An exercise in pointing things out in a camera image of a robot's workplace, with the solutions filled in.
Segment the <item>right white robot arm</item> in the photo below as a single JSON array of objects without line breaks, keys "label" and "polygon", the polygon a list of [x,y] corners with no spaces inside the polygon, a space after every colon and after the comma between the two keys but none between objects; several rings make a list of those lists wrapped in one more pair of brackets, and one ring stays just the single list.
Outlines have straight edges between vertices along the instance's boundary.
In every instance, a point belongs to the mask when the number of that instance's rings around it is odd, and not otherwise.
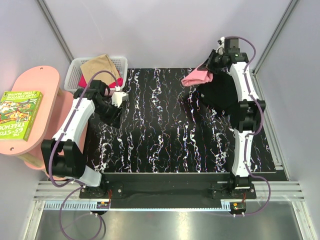
[{"label": "right white robot arm", "polygon": [[262,129],[266,108],[253,86],[249,73],[252,60],[241,52],[240,40],[239,36],[224,36],[218,40],[218,49],[213,50],[204,63],[204,68],[213,74],[213,80],[198,89],[206,104],[230,117],[235,150],[227,192],[235,199],[251,187],[252,141]]}]

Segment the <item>light pink t shirt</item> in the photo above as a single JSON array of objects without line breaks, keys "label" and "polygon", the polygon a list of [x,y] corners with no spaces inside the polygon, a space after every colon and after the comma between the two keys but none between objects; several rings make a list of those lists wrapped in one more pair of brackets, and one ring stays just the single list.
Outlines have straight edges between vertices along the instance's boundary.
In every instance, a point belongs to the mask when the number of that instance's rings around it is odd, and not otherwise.
[{"label": "light pink t shirt", "polygon": [[210,83],[213,81],[213,79],[214,74],[208,71],[205,67],[199,65],[181,80],[181,84],[184,87],[190,87],[194,85]]}]

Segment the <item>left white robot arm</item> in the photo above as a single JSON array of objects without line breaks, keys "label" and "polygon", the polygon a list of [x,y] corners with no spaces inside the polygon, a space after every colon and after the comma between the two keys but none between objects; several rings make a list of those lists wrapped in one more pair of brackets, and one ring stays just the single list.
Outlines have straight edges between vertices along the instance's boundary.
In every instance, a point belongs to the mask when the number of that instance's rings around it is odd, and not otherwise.
[{"label": "left white robot arm", "polygon": [[119,128],[123,102],[128,94],[116,91],[111,101],[106,101],[107,85],[100,80],[93,80],[86,88],[79,88],[73,94],[71,109],[60,129],[51,139],[41,143],[41,152],[45,169],[53,185],[59,184],[55,177],[66,178],[67,182],[76,182],[90,187],[90,192],[97,198],[108,193],[101,173],[87,165],[80,150],[80,138],[89,118],[97,114],[105,124]]}]

